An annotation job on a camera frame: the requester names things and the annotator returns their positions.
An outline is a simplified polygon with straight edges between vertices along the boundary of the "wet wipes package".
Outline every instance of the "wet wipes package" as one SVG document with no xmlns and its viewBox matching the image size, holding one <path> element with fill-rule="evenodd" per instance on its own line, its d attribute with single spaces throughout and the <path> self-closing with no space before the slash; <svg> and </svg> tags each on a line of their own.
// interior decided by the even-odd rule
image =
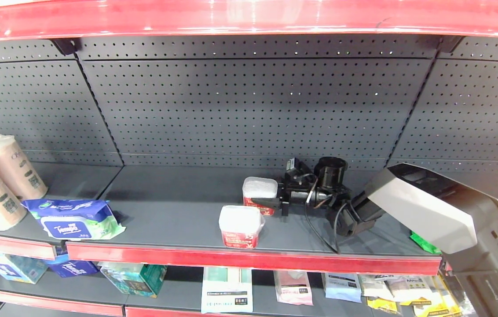
<svg viewBox="0 0 498 317">
<path fill-rule="evenodd" d="M 105 200 L 28 199 L 22 206 L 56 239 L 108 240 L 125 229 Z"/>
</svg>

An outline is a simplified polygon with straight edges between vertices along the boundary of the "cardboard box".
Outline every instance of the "cardboard box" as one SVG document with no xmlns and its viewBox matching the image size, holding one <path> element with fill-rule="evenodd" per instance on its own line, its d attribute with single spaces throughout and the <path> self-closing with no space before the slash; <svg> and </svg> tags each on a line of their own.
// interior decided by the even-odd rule
<svg viewBox="0 0 498 317">
<path fill-rule="evenodd" d="M 99 265 L 104 276 L 122 293 L 154 299 L 159 295 L 167 273 L 166 265 L 116 262 L 101 262 Z"/>
<path fill-rule="evenodd" d="M 5 279 L 36 284 L 47 269 L 40 259 L 0 253 L 0 275 Z"/>
</svg>

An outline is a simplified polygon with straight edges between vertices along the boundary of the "blue tissue pack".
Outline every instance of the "blue tissue pack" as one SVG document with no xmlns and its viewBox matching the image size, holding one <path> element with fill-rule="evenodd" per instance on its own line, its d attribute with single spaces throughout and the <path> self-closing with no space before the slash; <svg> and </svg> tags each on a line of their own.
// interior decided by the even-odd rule
<svg viewBox="0 0 498 317">
<path fill-rule="evenodd" d="M 54 260 L 43 260 L 60 277 L 94 274 L 99 271 L 91 261 L 70 260 L 67 251 L 58 251 Z"/>
<path fill-rule="evenodd" d="M 27 199 L 22 206 L 56 239 L 107 240 L 125 229 L 105 200 Z"/>
</svg>

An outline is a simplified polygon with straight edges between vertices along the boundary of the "metal shelf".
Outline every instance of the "metal shelf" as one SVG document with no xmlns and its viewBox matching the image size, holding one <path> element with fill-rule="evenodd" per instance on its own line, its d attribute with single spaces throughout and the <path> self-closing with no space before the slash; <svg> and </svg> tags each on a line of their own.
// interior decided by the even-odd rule
<svg viewBox="0 0 498 317">
<path fill-rule="evenodd" d="M 4 304 L 0 309 L 0 317 L 13 316 L 40 316 L 40 317 L 98 317 L 91 313 L 75 313 L 73 311 L 60 311 L 53 309 L 44 309 L 31 306 L 22 306 L 14 304 Z"/>
<path fill-rule="evenodd" d="M 361 273 L 435 274 L 440 257 L 409 239 L 409 230 L 386 215 L 374 229 L 339 239 L 341 255 L 330 253 L 311 232 L 303 212 L 266 218 L 257 249 L 223 246 L 221 207 L 242 203 L 245 177 L 275 177 L 277 169 L 125 166 L 105 192 L 113 210 L 124 215 L 126 231 L 110 241 L 68 242 L 73 259 L 147 262 L 167 265 L 236 266 Z M 345 183 L 362 190 L 375 172 L 350 170 Z M 321 212 L 311 221 L 326 238 Z"/>
<path fill-rule="evenodd" d="M 121 168 L 111 166 L 32 163 L 49 190 L 50 199 L 96 199 Z M 59 240 L 48 237 L 38 222 L 27 214 L 11 229 L 0 231 L 0 251 L 44 259 L 54 259 L 53 245 Z"/>
<path fill-rule="evenodd" d="M 0 301 L 5 303 L 123 316 L 122 307 L 127 298 L 102 273 L 63 279 L 55 272 L 46 271 L 36 285 L 0 276 Z"/>
<path fill-rule="evenodd" d="M 202 268 L 169 267 L 165 282 L 156 299 L 133 296 L 126 301 L 126 317 L 190 317 L 200 315 Z M 278 303 L 272 271 L 253 270 L 253 313 L 257 316 L 376 316 L 386 313 L 374 311 L 364 303 L 326 299 L 319 273 L 308 273 L 313 306 Z M 411 309 L 404 309 L 405 316 L 412 316 Z"/>
<path fill-rule="evenodd" d="M 498 36 L 498 0 L 60 0 L 0 7 L 0 40 L 266 33 Z"/>
</svg>

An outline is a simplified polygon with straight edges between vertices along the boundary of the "plastic container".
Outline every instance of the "plastic container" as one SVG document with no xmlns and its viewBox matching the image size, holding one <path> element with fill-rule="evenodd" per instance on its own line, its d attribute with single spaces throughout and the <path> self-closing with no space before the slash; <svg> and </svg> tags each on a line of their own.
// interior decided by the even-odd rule
<svg viewBox="0 0 498 317">
<path fill-rule="evenodd" d="M 275 198 L 278 192 L 278 183 L 274 179 L 261 177 L 247 177 L 243 182 L 243 205 L 257 207 L 262 215 L 274 215 L 275 210 L 253 203 L 252 198 Z"/>
<path fill-rule="evenodd" d="M 219 225 L 223 244 L 235 249 L 254 249 L 265 218 L 259 208 L 250 206 L 223 206 Z"/>
</svg>

